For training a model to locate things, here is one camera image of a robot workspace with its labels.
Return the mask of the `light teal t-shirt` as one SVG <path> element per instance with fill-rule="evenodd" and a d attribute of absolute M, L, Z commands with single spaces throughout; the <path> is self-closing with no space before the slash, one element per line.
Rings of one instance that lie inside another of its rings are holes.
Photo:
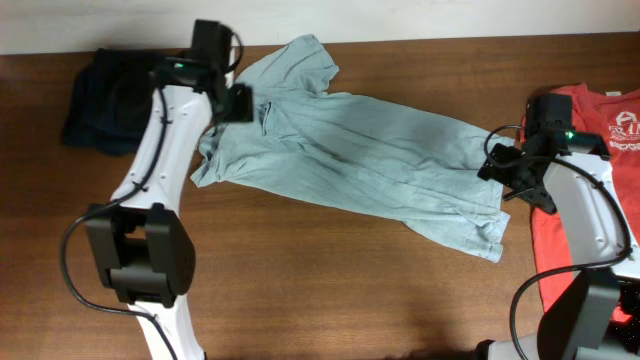
<path fill-rule="evenodd" d="M 339 69 L 311 35 L 247 67 L 250 123 L 211 128 L 198 146 L 199 187 L 232 182 L 300 201 L 397 220 L 443 246 L 501 258 L 502 186 L 480 179 L 496 138 L 463 121 L 329 91 Z"/>

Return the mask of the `red printed t-shirt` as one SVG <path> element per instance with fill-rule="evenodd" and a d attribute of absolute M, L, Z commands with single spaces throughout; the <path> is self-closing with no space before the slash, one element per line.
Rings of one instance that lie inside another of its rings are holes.
<path fill-rule="evenodd" d="M 618 200 L 635 237 L 639 236 L 639 92 L 595 93 L 586 84 L 553 90 L 572 98 L 572 123 L 580 132 L 603 137 L 611 153 Z M 534 209 L 531 233 L 536 270 L 572 263 L 560 217 Z"/>

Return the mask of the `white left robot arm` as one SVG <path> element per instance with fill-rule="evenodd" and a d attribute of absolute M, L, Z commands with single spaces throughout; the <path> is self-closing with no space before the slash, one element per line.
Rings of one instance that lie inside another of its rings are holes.
<path fill-rule="evenodd" d="M 125 178 L 72 224 L 86 226 L 99 280 L 121 304 L 100 311 L 137 318 L 154 359 L 206 356 L 189 311 L 196 253 L 179 207 L 206 129 L 254 118 L 251 88 L 232 79 L 243 52 L 230 27 L 195 21 L 189 49 L 151 73 L 148 124 Z"/>

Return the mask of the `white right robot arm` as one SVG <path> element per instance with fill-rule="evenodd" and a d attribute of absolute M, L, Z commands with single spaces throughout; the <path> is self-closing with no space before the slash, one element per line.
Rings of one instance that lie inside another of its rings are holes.
<path fill-rule="evenodd" d="M 639 360 L 639 245 L 617 198 L 602 136 L 572 124 L 567 95 L 542 94 L 527 104 L 520 147 L 485 143 L 478 172 L 519 198 L 560 216 L 572 263 L 540 272 L 516 291 L 510 340 L 479 344 L 479 358 Z M 516 312 L 533 284 L 560 274 L 574 279 L 545 312 L 536 333 L 521 337 Z"/>

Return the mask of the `folded dark navy garment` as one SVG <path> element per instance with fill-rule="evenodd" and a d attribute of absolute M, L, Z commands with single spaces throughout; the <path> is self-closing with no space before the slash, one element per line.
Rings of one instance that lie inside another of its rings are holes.
<path fill-rule="evenodd" d="M 151 113 L 151 74 L 164 59 L 154 51 L 96 50 L 74 80 L 61 143 L 109 156 L 136 152 Z"/>

